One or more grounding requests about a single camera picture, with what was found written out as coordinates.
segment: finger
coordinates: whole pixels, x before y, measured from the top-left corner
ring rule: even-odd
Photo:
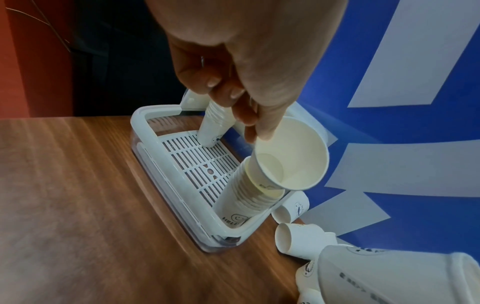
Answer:
[[[229,77],[213,88],[209,95],[213,101],[223,107],[231,107],[245,93],[234,65],[230,65]]]
[[[173,68],[180,82],[197,94],[207,94],[222,80],[221,73],[214,67],[202,67],[199,55],[189,53],[169,42]]]
[[[255,130],[255,126],[245,127],[244,137],[246,142],[254,144],[255,140],[257,140],[257,132]]]
[[[246,126],[253,126],[259,119],[255,109],[250,103],[250,95],[243,94],[239,100],[231,107],[233,116]]]
[[[255,124],[258,137],[263,140],[272,138],[290,104],[292,103],[277,106],[258,105],[258,121]]]

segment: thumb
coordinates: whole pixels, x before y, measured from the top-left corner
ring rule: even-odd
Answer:
[[[295,101],[283,103],[275,106],[258,105],[258,121],[255,124],[256,134],[260,139],[269,140],[275,133],[275,129],[279,126],[282,117],[285,115],[287,108]]]

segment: fingernail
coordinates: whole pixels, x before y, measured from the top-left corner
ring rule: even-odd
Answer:
[[[209,88],[213,88],[214,86],[216,86],[217,84],[220,83],[220,80],[221,80],[220,78],[212,77],[212,78],[209,79],[206,86],[209,87]]]
[[[243,93],[245,93],[245,89],[233,88],[230,92],[230,98],[238,99]]]

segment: hand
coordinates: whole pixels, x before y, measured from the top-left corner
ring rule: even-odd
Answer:
[[[146,0],[178,79],[272,137],[342,19],[347,0]]]

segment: wooden table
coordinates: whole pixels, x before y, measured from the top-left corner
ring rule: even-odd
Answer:
[[[198,128],[198,117],[180,117]],[[200,251],[130,150],[130,119],[0,121],[0,303],[295,303],[271,217]]]

